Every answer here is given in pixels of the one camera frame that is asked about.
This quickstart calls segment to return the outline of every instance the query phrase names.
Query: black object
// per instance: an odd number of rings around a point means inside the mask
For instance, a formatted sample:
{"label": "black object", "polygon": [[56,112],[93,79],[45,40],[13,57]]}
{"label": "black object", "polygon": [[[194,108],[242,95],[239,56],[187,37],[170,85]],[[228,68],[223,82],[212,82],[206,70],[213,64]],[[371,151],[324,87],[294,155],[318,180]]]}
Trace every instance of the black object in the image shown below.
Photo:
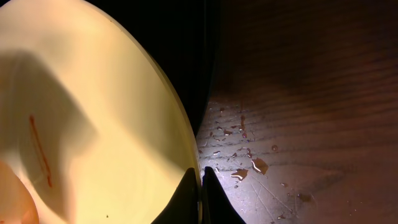
{"label": "black object", "polygon": [[170,202],[152,224],[198,223],[198,189],[194,168],[189,168]]}
{"label": "black object", "polygon": [[3,6],[5,3],[9,2],[10,0],[0,0],[0,7]]}
{"label": "black object", "polygon": [[87,0],[116,19],[168,76],[196,135],[219,42],[220,0]]}
{"label": "black object", "polygon": [[[182,177],[170,202],[152,224],[198,223],[198,191],[194,168]],[[245,224],[226,196],[211,167],[205,168],[202,187],[202,224]]]}
{"label": "black object", "polygon": [[202,186],[202,224],[245,224],[226,196],[213,168],[205,167]]}

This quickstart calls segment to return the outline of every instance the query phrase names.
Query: wood grain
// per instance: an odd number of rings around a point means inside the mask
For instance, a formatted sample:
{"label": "wood grain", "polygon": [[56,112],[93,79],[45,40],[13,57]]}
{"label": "wood grain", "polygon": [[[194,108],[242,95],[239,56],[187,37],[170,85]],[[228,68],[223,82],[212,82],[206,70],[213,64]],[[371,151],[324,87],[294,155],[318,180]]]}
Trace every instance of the wood grain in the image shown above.
{"label": "wood grain", "polygon": [[[220,69],[197,144],[202,168],[218,168],[247,223],[398,222],[397,9],[387,0],[222,1]],[[269,165],[265,175],[241,147]],[[236,184],[230,175],[242,168]]]}

